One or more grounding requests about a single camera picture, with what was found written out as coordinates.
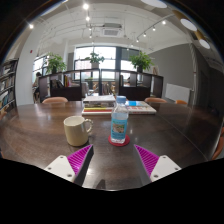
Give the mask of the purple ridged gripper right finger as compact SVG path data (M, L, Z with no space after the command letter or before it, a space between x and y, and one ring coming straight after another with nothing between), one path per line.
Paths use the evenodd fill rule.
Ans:
M167 155L158 156L139 146L134 146L134 155L142 182L154 182L180 170Z

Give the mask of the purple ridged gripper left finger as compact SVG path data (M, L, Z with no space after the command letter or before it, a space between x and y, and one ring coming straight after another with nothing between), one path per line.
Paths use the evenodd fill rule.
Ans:
M93 154L93 145L87 145L69 156L58 156L45 171L82 186Z

